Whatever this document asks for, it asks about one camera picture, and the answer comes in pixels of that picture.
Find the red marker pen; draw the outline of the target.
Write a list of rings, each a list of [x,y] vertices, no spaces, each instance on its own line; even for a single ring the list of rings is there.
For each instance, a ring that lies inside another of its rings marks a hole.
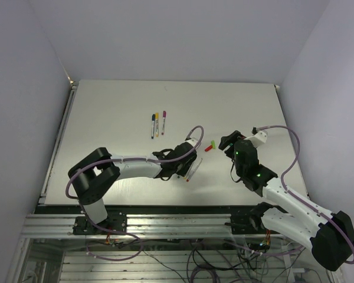
[[[193,177],[193,175],[196,173],[196,171],[199,169],[201,163],[203,161],[203,158],[201,158],[201,160],[199,161],[199,163],[195,166],[195,168],[193,169],[193,171],[190,172],[189,176],[186,178],[186,182],[189,182],[191,180],[191,178]]]

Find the red pen cap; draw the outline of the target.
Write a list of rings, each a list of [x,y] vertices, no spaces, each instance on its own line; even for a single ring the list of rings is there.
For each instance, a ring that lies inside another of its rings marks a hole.
[[[212,146],[212,145],[208,146],[208,147],[205,149],[205,152],[210,151],[212,148],[213,148],[213,146]]]

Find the purple marker pen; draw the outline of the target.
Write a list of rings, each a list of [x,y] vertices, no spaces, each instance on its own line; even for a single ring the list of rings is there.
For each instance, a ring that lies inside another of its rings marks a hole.
[[[161,131],[161,135],[165,134],[165,124],[166,124],[166,111],[163,111],[162,114],[162,131]]]

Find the orange marker pen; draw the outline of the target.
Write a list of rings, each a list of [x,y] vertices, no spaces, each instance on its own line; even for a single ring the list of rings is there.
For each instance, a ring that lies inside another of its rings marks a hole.
[[[159,137],[159,113],[154,114],[153,121],[154,121],[154,136]]]

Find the blue marker pen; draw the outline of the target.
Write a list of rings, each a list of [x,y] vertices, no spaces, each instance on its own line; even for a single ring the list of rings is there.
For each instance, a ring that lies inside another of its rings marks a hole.
[[[152,122],[152,126],[151,126],[151,139],[154,139],[154,136],[155,136],[155,113],[152,114],[152,119],[151,119],[151,122]]]

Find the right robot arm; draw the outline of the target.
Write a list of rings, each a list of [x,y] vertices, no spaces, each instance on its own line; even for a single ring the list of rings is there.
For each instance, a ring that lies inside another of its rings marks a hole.
[[[265,199],[250,212],[249,228],[255,233],[265,229],[278,232],[310,250],[313,258],[329,271],[343,264],[354,264],[354,228],[351,218],[334,213],[302,196],[262,165],[258,147],[267,141],[266,128],[254,128],[253,135],[234,131],[221,137],[219,149],[232,161],[238,181]]]

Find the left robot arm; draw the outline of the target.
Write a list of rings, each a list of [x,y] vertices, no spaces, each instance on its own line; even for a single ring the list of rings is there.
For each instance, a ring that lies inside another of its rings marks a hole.
[[[77,200],[89,217],[87,226],[95,234],[108,228],[103,196],[118,180],[147,177],[168,181],[173,175],[185,176],[197,158],[198,141],[186,139],[174,149],[152,152],[146,157],[120,157],[99,147],[68,171]]]

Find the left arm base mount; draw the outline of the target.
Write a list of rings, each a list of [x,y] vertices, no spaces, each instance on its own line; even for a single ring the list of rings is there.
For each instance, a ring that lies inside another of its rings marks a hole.
[[[104,229],[125,232],[127,228],[127,217],[119,213],[108,213],[106,220],[97,224]],[[76,217],[73,226],[73,235],[104,235],[107,233],[90,223],[86,217]]]

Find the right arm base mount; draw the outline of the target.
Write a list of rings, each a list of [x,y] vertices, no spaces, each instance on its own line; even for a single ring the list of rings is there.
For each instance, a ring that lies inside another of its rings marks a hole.
[[[267,210],[275,208],[267,202],[261,202],[256,206],[251,207],[247,212],[239,210],[237,213],[230,216],[230,220],[224,225],[231,228],[233,235],[245,235],[251,233],[266,232],[261,217],[264,216]]]

